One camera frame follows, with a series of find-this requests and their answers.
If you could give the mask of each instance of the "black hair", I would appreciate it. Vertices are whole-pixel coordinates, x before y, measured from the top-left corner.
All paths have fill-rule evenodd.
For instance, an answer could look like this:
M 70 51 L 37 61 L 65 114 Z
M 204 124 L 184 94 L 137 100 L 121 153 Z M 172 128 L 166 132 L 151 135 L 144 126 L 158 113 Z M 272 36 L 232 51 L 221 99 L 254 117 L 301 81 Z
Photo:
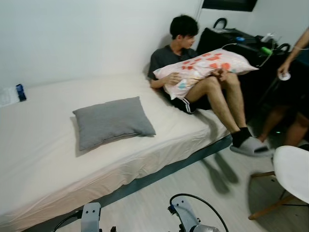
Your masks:
M 169 31 L 173 39 L 175 39 L 178 35 L 195 36 L 198 34 L 198 25 L 193 18 L 182 14 L 181 16 L 173 19 L 170 24 Z

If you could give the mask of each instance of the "young man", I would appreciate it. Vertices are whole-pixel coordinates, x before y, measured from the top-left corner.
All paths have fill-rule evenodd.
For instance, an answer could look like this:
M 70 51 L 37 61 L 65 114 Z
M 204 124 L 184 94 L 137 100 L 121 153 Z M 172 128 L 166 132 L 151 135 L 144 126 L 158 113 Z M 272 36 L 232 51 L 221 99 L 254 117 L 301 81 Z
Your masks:
M 172 42 L 164 48 L 156 50 L 150 61 L 148 76 L 151 78 L 151 88 L 161 89 L 164 96 L 180 110 L 192 114 L 197 108 L 212 109 L 226 128 L 231 132 L 233 145 L 231 150 L 251 156 L 269 155 L 268 148 L 258 139 L 251 136 L 245 120 L 244 103 L 238 78 L 225 70 L 216 70 L 211 76 L 193 86 L 183 100 L 170 100 L 164 92 L 164 85 L 176 85 L 181 81 L 178 73 L 173 72 L 157 80 L 153 71 L 164 66 L 178 63 L 197 56 L 190 47 L 198 33 L 197 22 L 181 15 L 173 19 L 170 25 Z M 225 101 L 222 89 L 226 90 Z
M 263 142 L 269 132 L 283 119 L 285 112 L 297 106 L 295 122 L 289 127 L 284 145 L 297 146 L 309 128 L 309 28 L 303 33 L 286 61 L 278 69 L 291 72 L 291 79 L 280 83 L 277 105 L 270 112 L 259 139 Z

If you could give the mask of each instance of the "bed frame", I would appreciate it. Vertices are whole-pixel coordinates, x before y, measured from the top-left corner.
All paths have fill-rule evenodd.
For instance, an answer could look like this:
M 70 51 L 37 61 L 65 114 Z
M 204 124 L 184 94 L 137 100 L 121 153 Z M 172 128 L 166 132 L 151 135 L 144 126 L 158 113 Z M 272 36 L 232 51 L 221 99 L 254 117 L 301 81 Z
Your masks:
M 169 164 L 159 170 L 156 173 L 150 174 L 148 176 L 145 176 L 143 178 L 135 179 L 133 180 L 130 184 L 128 185 L 122 185 L 119 189 L 115 190 L 113 193 L 103 196 L 99 199 L 94 200 L 93 202 L 99 202 L 102 207 L 105 207 L 117 200 L 120 200 L 196 161 L 199 161 L 207 156 L 210 156 L 214 153 L 219 152 L 220 150 L 228 147 L 232 142 L 232 138 L 230 135 L 222 138 L 221 140 L 215 142 L 214 144 L 211 144 L 199 151 L 196 151 L 192 155 L 190 155 L 187 159 L 181 160 L 172 164 Z M 33 227 L 30 227 L 26 229 L 24 232 L 51 232 L 53 231 L 54 227 L 64 218 L 66 218 L 69 215 L 74 214 L 76 210 L 82 209 L 83 206 L 76 208 L 75 210 L 67 213 L 60 215 L 58 217 L 52 218 L 48 221 L 42 222 L 38 225 L 35 225 Z M 66 223 L 63 224 L 63 226 L 75 221 L 76 219 L 72 218 L 71 220 L 68 220 Z

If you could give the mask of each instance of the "white chair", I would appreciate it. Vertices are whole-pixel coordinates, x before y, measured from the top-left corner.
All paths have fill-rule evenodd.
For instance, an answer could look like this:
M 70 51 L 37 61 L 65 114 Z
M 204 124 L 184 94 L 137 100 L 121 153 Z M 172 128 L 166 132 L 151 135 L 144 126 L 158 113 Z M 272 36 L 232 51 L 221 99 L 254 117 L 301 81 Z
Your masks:
M 281 146 L 276 149 L 273 162 L 274 172 L 252 174 L 251 177 L 275 175 L 290 195 L 282 199 L 285 193 L 283 192 L 277 203 L 250 215 L 250 220 L 255 220 L 296 198 L 309 203 L 309 151 L 294 146 Z

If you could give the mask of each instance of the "light laminate floor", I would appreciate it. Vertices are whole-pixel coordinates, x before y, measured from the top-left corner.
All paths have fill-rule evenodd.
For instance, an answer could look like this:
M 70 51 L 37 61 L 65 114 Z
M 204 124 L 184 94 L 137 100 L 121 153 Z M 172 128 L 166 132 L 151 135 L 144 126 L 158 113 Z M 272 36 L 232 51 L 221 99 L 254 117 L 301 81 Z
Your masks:
M 177 193 L 190 193 L 211 203 L 225 220 L 230 232 L 307 232 L 307 207 L 282 206 L 256 221 L 251 212 L 278 200 L 282 187 L 273 177 L 250 180 L 254 172 L 273 171 L 270 158 L 250 158 L 228 148 L 171 174 L 101 210 L 100 228 L 109 232 L 177 232 L 179 219 L 167 210 Z M 224 228 L 204 204 L 190 203 L 202 223 Z M 77 220 L 58 232 L 80 232 Z

